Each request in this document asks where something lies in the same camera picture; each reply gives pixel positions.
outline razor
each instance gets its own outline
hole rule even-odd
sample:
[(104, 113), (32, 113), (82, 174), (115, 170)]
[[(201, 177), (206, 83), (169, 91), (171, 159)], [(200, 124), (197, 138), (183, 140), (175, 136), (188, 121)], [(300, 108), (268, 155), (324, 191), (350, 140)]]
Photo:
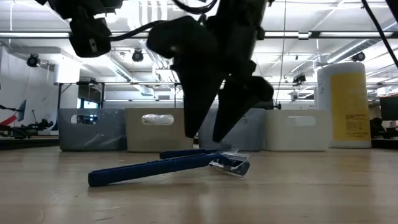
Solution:
[(102, 169), (88, 174), (90, 187), (134, 180), (153, 175), (167, 174), (206, 166), (217, 167), (234, 175), (244, 176), (249, 168), (250, 155), (236, 153), (234, 149), (194, 149), (166, 151), (161, 160), (129, 166)]

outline camera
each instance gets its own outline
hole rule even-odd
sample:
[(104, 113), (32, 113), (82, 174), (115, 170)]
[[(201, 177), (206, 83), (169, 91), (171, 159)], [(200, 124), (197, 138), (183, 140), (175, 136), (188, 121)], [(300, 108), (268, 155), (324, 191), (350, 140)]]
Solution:
[(40, 66), (40, 59), (38, 54), (31, 54), (26, 61), (27, 66), (37, 68)]
[(364, 52), (360, 52), (351, 58), (351, 60), (354, 62), (363, 62), (363, 61), (365, 61), (365, 59), (366, 59), (366, 56), (365, 56)]
[(131, 58), (134, 62), (141, 62), (144, 59), (142, 49), (134, 49), (134, 53)]
[(301, 74), (299, 74), (299, 75), (297, 75), (296, 77), (293, 78), (293, 83), (296, 83), (298, 85), (303, 83), (303, 82), (305, 82), (305, 81), (307, 81), (307, 79), (305, 78), (305, 74), (304, 73), (301, 73)]

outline window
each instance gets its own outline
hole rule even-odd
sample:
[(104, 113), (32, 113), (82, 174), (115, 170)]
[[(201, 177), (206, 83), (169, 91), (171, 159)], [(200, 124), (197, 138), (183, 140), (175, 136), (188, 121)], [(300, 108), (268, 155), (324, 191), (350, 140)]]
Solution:
[(77, 99), (77, 108), (79, 109), (97, 109), (99, 107), (99, 104), (90, 102), (81, 98)]

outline red object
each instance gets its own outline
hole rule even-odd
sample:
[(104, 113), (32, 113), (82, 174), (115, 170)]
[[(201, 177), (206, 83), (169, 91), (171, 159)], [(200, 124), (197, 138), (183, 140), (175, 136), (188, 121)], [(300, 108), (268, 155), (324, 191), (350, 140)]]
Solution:
[(0, 124), (7, 126), (7, 125), (10, 125), (12, 122), (14, 122), (16, 119), (17, 119), (17, 116), (12, 115), (11, 117), (7, 118), (6, 120), (1, 122)]

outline wooden table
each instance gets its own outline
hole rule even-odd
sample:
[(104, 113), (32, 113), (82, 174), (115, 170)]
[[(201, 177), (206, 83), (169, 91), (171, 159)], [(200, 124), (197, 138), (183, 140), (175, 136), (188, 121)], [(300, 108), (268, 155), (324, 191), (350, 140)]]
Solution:
[(0, 223), (398, 222), (398, 152), (253, 155), (243, 179), (206, 167), (90, 188), (89, 171), (157, 154), (0, 151)]

